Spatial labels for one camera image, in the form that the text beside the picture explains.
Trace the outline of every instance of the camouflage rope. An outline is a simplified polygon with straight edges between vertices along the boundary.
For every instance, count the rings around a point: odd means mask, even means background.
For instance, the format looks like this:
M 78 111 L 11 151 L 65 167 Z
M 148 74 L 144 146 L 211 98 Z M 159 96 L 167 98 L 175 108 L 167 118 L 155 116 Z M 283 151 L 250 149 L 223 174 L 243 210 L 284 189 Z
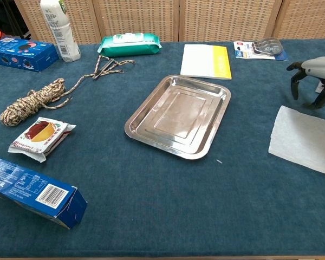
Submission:
M 110 60 L 108 57 L 99 55 L 99 57 L 97 58 L 94 73 L 85 74 L 82 77 L 80 77 L 77 83 L 68 91 L 66 91 L 65 89 L 64 79 L 57 79 L 53 81 L 51 84 L 49 84 L 48 86 L 43 87 L 39 91 L 34 91 L 34 90 L 29 91 L 26 97 L 17 99 L 16 102 L 8 106 L 7 109 L 1 113 L 0 115 L 1 123 L 3 123 L 6 126 L 16 126 L 20 122 L 28 118 L 29 116 L 37 113 L 41 107 L 44 107 L 46 109 L 61 108 L 65 106 L 66 103 L 72 99 L 72 97 L 66 98 L 64 102 L 62 102 L 57 106 L 49 107 L 47 106 L 47 104 L 58 101 L 63 96 L 72 93 L 81 84 L 81 82 L 87 77 L 92 77 L 95 79 L 96 77 L 105 76 L 111 73 L 123 73 L 123 70 L 121 69 L 119 70 L 112 70 L 112 69 L 114 69 L 116 66 L 121 66 L 126 63 L 135 64 L 133 60 L 125 60 L 125 61 L 113 60 L 113 64 L 108 69 L 104 71 L 98 71 L 101 58 Z

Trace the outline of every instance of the blue box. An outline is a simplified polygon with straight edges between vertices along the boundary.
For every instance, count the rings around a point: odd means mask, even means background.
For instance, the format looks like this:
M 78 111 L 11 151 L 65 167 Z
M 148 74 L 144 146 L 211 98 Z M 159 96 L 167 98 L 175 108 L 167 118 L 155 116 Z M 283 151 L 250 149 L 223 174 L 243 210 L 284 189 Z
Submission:
M 0 198 L 71 229 L 81 222 L 87 202 L 73 186 L 0 159 Z
M 0 40 L 0 65 L 41 72 L 58 59 L 51 43 L 8 37 Z

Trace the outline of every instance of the yellow notebook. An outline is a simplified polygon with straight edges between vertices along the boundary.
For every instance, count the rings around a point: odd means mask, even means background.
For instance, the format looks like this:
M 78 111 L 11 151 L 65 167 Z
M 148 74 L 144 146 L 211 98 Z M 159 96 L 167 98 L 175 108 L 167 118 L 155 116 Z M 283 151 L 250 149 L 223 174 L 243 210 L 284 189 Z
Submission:
M 227 48 L 206 44 L 184 45 L 180 74 L 189 77 L 232 79 Z

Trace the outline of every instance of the table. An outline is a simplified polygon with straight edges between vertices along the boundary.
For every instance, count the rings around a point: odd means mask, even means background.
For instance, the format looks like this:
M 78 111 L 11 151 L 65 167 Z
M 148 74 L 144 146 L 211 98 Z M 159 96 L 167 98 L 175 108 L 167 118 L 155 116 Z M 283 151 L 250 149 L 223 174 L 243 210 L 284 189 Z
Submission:
M 125 73 L 86 79 L 58 110 L 42 109 L 24 123 L 0 123 L 0 158 L 77 186 L 88 200 L 80 225 L 67 230 L 0 199 L 0 257 L 324 256 L 325 174 L 268 153 L 281 105 L 306 110 L 318 80 L 300 83 L 293 100 L 285 68 L 325 55 L 325 40 L 284 40 L 290 61 L 235 59 L 233 79 L 207 80 L 232 98 L 208 154 L 185 160 L 130 139 L 124 124 L 166 75 L 180 72 L 184 43 L 133 57 Z M 67 89 L 94 71 L 97 45 L 80 60 L 41 73 L 0 66 L 0 113 L 30 89 L 63 77 Z M 7 153 L 39 116 L 77 127 L 44 163 Z

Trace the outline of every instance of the stainless steel tray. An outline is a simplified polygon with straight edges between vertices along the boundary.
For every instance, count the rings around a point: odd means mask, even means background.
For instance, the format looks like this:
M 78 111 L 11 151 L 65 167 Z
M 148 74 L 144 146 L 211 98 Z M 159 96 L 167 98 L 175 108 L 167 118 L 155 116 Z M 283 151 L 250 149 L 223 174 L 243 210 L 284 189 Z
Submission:
M 185 159 L 199 159 L 210 149 L 230 97 L 223 86 L 170 75 L 129 118 L 125 132 Z

